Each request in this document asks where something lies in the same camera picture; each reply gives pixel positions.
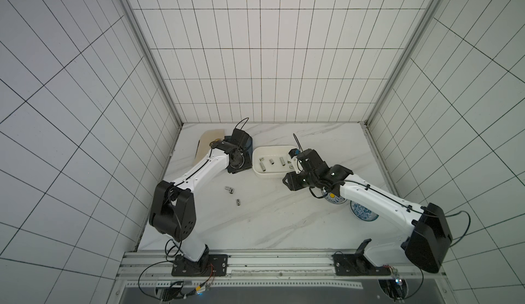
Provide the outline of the wide chrome socket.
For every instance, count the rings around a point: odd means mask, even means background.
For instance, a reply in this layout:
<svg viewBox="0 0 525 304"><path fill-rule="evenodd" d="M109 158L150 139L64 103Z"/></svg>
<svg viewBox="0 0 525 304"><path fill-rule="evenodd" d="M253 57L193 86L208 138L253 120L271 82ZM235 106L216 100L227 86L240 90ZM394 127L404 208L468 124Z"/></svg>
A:
<svg viewBox="0 0 525 304"><path fill-rule="evenodd" d="M230 194L233 194L235 190L232 187L226 186L225 190L227 190Z"/></svg>

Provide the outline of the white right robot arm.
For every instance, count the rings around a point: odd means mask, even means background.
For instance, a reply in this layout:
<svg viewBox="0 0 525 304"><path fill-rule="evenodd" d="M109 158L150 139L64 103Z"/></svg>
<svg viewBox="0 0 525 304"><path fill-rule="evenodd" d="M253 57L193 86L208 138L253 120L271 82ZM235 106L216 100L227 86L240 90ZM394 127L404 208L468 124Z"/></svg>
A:
<svg viewBox="0 0 525 304"><path fill-rule="evenodd" d="M356 174L289 172L282 179L291 191L319 188L357 203L385 219L397 231L381 240L366 239L359 250L375 267L413 264L438 273L453 241L447 218L439 206L421 206L370 185Z"/></svg>

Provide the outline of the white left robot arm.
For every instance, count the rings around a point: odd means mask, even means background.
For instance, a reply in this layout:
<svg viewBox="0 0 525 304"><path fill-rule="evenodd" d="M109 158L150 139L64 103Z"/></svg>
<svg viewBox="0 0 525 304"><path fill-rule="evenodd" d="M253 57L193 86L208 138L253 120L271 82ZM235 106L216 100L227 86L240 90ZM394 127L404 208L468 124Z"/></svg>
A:
<svg viewBox="0 0 525 304"><path fill-rule="evenodd" d="M196 222L195 196L217 174L226 170L237 174L252 168L253 140L233 137L214 141L211 149L186 174L174 181L161 181L154 190L148 224L180 247L184 259L206 264L209 248L192 235Z"/></svg>

